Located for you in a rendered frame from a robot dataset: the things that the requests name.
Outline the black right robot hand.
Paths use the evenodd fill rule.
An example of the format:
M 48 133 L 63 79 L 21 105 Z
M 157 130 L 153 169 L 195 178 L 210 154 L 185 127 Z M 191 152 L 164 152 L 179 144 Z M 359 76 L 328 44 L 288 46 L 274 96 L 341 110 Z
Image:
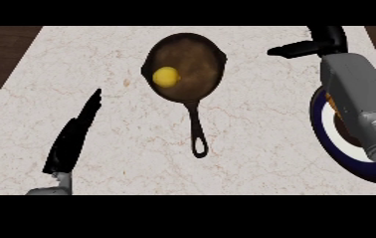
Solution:
M 268 56 L 285 59 L 308 55 L 322 57 L 347 52 L 346 35 L 340 26 L 308 26 L 310 41 L 300 41 L 266 50 Z

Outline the dark cast iron pan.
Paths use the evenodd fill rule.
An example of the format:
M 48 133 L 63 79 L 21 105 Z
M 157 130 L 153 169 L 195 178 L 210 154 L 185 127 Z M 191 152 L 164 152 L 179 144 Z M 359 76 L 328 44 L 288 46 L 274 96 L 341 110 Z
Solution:
M 225 53 L 204 36 L 176 33 L 156 42 L 141 66 L 141 75 L 156 94 L 187 108 L 190 148 L 195 158 L 204 157 L 207 153 L 197 104 L 219 84 L 225 61 Z M 153 74 L 162 67 L 172 67 L 181 77 L 170 88 L 162 88 L 153 82 Z

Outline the yellow lemon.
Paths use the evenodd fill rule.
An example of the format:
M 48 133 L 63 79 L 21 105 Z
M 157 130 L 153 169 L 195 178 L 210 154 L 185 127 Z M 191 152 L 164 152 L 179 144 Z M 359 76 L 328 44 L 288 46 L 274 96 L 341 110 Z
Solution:
M 179 79 L 181 76 L 173 67 L 160 67 L 153 73 L 153 82 L 162 88 L 170 88 Z

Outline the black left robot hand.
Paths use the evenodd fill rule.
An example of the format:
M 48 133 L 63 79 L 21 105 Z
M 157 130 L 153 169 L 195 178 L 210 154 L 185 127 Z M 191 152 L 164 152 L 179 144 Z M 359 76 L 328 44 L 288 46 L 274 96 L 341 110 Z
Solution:
M 69 119 L 60 130 L 42 167 L 44 173 L 69 173 L 72 171 L 79 158 L 88 128 L 100 107 L 101 90 L 95 90 L 85 102 L 79 115 Z

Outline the blue rimmed white plate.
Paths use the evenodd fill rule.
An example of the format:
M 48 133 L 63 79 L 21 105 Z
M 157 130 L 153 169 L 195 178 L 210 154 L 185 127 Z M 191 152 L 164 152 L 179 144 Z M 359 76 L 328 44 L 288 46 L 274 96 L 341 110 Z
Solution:
M 334 126 L 334 110 L 318 88 L 309 101 L 309 121 L 325 153 L 340 167 L 361 179 L 376 183 L 376 162 L 369 161 L 361 147 L 352 145 Z

